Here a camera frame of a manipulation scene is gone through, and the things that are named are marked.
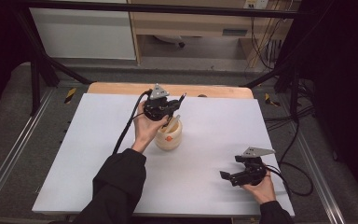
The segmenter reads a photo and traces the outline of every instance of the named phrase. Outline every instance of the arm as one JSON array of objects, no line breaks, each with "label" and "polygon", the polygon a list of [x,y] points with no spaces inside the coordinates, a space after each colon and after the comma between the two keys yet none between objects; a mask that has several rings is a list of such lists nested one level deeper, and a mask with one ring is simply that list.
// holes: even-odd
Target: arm
[{"label": "arm", "polygon": [[266,176],[257,186],[243,185],[241,187],[250,191],[260,204],[260,224],[294,223],[289,213],[276,201],[270,171],[267,171]]},{"label": "arm", "polygon": [[138,105],[134,119],[135,142],[131,148],[112,155],[93,179],[91,202],[75,218],[73,223],[111,224],[129,223],[132,213],[142,196],[146,178],[143,152],[156,136],[168,116],[152,121],[143,114],[144,103]]}]

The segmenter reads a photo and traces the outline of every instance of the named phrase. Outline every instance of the white panel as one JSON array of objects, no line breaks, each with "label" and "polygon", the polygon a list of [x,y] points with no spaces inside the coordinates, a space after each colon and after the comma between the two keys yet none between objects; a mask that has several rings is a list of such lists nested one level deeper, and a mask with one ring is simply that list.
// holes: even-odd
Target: white panel
[{"label": "white panel", "polygon": [[31,8],[31,13],[51,57],[135,59],[128,12]]},{"label": "white panel", "polygon": [[[37,197],[37,213],[78,213],[91,200],[92,178],[112,153],[138,96],[85,94]],[[235,217],[259,214],[252,195],[220,177],[237,173],[235,162],[247,147],[271,148],[257,100],[186,97],[181,116],[183,139],[172,151],[151,143],[144,192],[135,213],[156,216]],[[134,140],[131,125],[121,148]],[[275,155],[263,157],[278,167]],[[272,175],[277,200],[294,211],[282,181]]]}]

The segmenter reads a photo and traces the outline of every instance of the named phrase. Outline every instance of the white cabinet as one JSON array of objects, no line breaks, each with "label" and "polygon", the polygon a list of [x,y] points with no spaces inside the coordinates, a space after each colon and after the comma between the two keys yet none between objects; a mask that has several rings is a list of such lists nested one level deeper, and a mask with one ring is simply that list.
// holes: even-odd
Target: white cabinet
[{"label": "white cabinet", "polygon": [[30,9],[50,57],[135,60],[128,12]]}]

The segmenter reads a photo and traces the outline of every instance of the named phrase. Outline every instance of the tripod leg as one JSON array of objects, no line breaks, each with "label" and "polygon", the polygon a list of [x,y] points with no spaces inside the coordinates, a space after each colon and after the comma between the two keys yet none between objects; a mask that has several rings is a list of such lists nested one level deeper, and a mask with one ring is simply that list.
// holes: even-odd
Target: tripod leg
[{"label": "tripod leg", "polygon": [[246,87],[249,89],[256,87],[257,85],[269,80],[272,77],[280,76],[282,74],[282,72],[286,69],[286,67],[287,67],[286,64],[283,64],[282,66],[275,68],[274,70],[270,71],[269,73],[265,74],[264,76],[254,80],[254,81],[251,81],[248,84],[241,85],[240,87]]},{"label": "tripod leg", "polygon": [[61,70],[62,72],[64,72],[66,75],[76,79],[77,81],[83,83],[83,84],[91,84],[94,81],[90,81],[84,77],[82,77],[81,75],[79,75],[78,73],[70,70],[69,68],[65,67],[63,64],[55,61],[54,59],[50,58],[46,53],[43,53],[44,58],[49,61],[55,68]]}]

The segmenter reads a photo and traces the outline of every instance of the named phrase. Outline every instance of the gray floor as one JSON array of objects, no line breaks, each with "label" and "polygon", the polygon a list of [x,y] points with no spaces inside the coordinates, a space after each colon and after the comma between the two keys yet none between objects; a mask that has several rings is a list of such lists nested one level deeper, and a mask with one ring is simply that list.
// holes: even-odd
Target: gray floor
[{"label": "gray floor", "polygon": [[[189,37],[183,49],[173,44],[162,43],[153,37],[147,38],[146,43],[141,65],[133,65],[133,62],[114,62],[110,65],[91,62],[85,65],[76,61],[68,64],[80,75],[97,81],[227,86],[247,83],[267,71],[261,65],[249,68],[239,50],[239,42],[235,39]],[[60,87],[53,89],[52,99],[44,115],[36,125],[6,184],[0,190],[0,217],[22,218],[20,223],[25,223],[24,219],[32,219],[31,223],[35,223],[35,220],[63,219],[34,214],[31,211],[37,197],[36,191],[43,185],[48,169],[60,148],[60,141],[65,136],[64,131],[70,125],[68,121],[74,115],[82,93],[87,90],[87,86],[76,84],[77,90],[73,100],[70,104],[64,104],[66,94],[73,87],[74,81],[64,74],[60,74],[60,77]],[[275,94],[272,88],[274,81],[272,78],[253,88],[265,118],[287,115],[283,105],[288,97],[284,93]],[[280,102],[282,106],[265,104],[265,93],[270,94],[271,100]],[[300,98],[299,102],[302,104],[299,109],[310,105],[306,98]],[[30,112],[30,72],[27,66],[20,66],[13,72],[0,101],[0,166],[30,118]],[[321,168],[345,223],[358,223],[358,185],[348,167],[333,160],[332,151],[318,119],[312,116],[303,118],[300,121],[300,131],[311,149],[313,158]],[[269,132],[269,136],[279,159],[293,138],[294,129],[289,123]],[[297,140],[285,161],[310,173],[300,149],[301,145]],[[282,173],[292,189],[304,192],[309,188],[307,179],[296,170],[283,166]],[[321,195],[322,192],[315,190],[308,197],[292,196],[296,223],[331,222]],[[251,223],[251,218],[237,218],[235,221]]]}]

